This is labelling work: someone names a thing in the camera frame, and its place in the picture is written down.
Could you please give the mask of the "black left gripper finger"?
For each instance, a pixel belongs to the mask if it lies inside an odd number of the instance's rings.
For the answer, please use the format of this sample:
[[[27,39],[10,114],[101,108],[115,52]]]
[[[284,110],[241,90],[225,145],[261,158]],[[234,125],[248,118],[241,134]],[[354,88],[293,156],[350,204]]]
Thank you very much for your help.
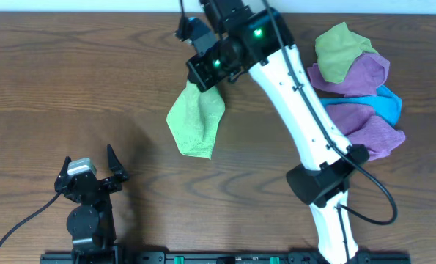
[[[126,169],[120,163],[113,150],[113,147],[110,144],[107,144],[107,159],[108,168],[113,172],[114,178],[116,178],[119,182],[125,182],[129,180],[129,175]]]
[[[62,191],[64,188],[66,188],[66,186],[70,182],[70,176],[68,175],[68,166],[71,161],[72,160],[69,156],[65,158],[62,169],[54,183],[55,191]]]

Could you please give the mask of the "light green microfiber cloth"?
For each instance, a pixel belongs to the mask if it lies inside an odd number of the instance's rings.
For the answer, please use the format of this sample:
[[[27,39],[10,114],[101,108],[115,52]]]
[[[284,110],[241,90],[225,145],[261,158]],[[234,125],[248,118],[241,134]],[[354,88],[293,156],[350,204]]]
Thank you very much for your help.
[[[195,158],[212,158],[224,112],[225,103],[216,87],[200,92],[196,84],[187,81],[166,117],[179,152]]]

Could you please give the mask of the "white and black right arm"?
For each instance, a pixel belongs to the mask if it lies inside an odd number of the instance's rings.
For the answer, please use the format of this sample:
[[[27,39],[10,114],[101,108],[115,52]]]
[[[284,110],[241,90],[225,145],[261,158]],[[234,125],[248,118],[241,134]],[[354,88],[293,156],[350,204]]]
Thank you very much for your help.
[[[358,251],[346,205],[349,178],[368,158],[334,125],[303,69],[294,38],[272,7],[252,12],[241,1],[201,0],[206,18],[182,18],[180,37],[196,49],[188,80],[206,92],[247,73],[275,106],[297,148],[300,164],[287,182],[314,217],[319,253],[348,263]]]

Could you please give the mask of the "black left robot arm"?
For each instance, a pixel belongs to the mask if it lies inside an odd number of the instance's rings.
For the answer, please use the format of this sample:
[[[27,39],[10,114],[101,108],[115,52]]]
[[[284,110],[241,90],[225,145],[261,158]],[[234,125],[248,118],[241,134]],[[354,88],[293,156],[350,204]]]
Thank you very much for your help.
[[[96,178],[90,158],[76,161],[66,157],[55,183],[55,192],[78,205],[67,217],[72,236],[74,263],[121,263],[122,249],[117,239],[110,195],[122,190],[129,175],[111,145],[107,146],[108,168],[112,176]]]

